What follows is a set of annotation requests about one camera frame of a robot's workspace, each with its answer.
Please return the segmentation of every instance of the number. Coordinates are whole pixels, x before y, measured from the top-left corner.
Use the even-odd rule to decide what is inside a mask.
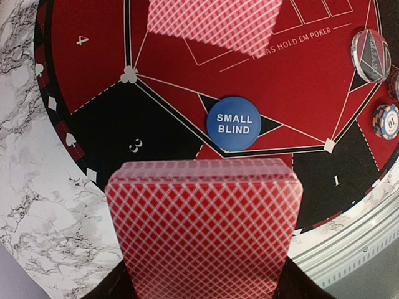
[[[137,153],[138,149],[143,146],[143,142],[140,139],[136,139],[135,141],[136,141],[136,143],[133,146],[129,145],[129,150],[132,153]]]
[[[393,128],[395,126],[395,121],[394,120],[389,120],[388,125],[390,128]]]
[[[85,36],[79,36],[79,41],[76,42],[77,45],[83,45],[85,42],[88,42],[89,39]]]
[[[337,187],[339,185],[338,176],[334,176],[334,181],[335,181],[335,186],[334,187]]]

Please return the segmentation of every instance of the red diamond pattern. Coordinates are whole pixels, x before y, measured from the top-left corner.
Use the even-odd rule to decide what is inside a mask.
[[[281,160],[125,163],[105,192],[140,299],[272,297],[302,198]]]
[[[261,57],[282,0],[150,0],[150,32]]]

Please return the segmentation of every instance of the black triangle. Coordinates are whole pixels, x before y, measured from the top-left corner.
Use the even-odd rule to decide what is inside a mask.
[[[274,130],[274,129],[282,126],[280,123],[276,123],[275,121],[272,121],[263,116],[261,116],[261,121],[262,121],[262,128],[261,128],[261,132],[259,135],[263,135],[271,130]]]
[[[350,87],[350,91],[355,90],[356,88],[362,87],[366,85],[367,82],[360,78],[359,74],[356,72],[352,81],[352,86]]]
[[[213,105],[218,102],[218,100],[215,100],[214,98],[209,98],[206,95],[200,94],[199,98],[201,99],[201,101],[204,104],[204,107],[206,109],[206,112],[208,112],[208,113],[209,113],[209,111],[211,111]]]

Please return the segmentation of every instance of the poker chip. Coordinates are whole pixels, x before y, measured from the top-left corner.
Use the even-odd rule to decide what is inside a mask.
[[[375,30],[359,32],[352,40],[352,62],[366,82],[380,83],[390,73],[391,55],[386,40]]]
[[[395,105],[381,105],[373,114],[374,133],[386,140],[394,139],[399,131],[399,109]]]
[[[214,104],[206,119],[212,141],[225,151],[243,151],[257,140],[262,127],[257,108],[241,97],[227,97]]]
[[[399,101],[399,69],[392,65],[387,80],[388,91],[395,101]]]

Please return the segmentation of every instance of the spade symbol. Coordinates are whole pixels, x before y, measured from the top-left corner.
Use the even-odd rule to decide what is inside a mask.
[[[36,64],[35,66],[36,77],[41,77],[43,71],[44,71],[44,66],[42,64]]]
[[[76,147],[76,144],[75,144],[76,143],[76,139],[75,139],[75,137],[72,134],[67,133],[66,143],[67,143],[67,146],[73,146],[75,148]]]

